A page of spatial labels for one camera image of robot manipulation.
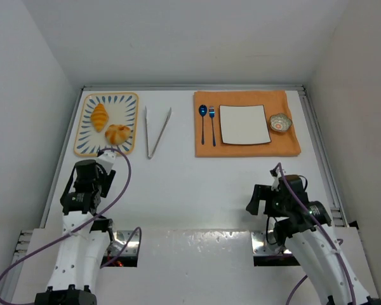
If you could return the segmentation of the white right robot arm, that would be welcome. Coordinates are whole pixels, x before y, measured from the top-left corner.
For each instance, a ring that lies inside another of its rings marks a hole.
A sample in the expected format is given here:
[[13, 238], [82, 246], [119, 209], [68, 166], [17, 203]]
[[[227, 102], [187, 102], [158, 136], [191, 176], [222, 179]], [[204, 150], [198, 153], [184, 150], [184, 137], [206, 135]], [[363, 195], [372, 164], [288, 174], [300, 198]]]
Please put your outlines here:
[[270, 245], [288, 249], [317, 292], [321, 304], [381, 304], [358, 280], [336, 237], [331, 217], [311, 201], [299, 175], [276, 177], [273, 185], [255, 185], [246, 211], [275, 220]]

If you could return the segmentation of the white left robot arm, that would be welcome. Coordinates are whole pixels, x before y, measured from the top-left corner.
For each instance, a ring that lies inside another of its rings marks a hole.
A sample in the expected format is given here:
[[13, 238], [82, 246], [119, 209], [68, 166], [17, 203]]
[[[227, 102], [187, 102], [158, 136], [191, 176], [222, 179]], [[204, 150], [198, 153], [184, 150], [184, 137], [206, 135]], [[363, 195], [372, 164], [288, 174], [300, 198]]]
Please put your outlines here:
[[45, 292], [35, 304], [96, 304], [97, 274], [113, 240], [112, 220], [97, 214], [115, 176], [114, 160], [103, 157], [78, 161], [60, 198], [63, 233], [57, 261]]

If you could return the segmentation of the round striped bread roll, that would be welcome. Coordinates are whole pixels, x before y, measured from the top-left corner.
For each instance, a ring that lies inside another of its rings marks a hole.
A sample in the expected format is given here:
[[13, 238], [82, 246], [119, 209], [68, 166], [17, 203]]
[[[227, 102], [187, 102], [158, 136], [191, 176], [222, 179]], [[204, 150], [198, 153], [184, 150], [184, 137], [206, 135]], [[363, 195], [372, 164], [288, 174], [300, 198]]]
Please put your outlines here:
[[126, 125], [110, 125], [105, 131], [105, 138], [113, 146], [121, 145], [130, 135], [131, 129]]

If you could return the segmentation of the orange croissant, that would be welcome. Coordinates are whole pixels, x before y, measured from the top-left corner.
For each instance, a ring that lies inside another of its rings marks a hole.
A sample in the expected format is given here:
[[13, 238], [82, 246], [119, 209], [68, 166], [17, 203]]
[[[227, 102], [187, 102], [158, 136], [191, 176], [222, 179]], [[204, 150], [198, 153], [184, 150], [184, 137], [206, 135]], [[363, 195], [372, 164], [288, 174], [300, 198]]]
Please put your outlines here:
[[106, 124], [108, 123], [109, 115], [103, 104], [98, 104], [92, 114], [91, 114], [91, 123], [96, 132], [101, 132]]

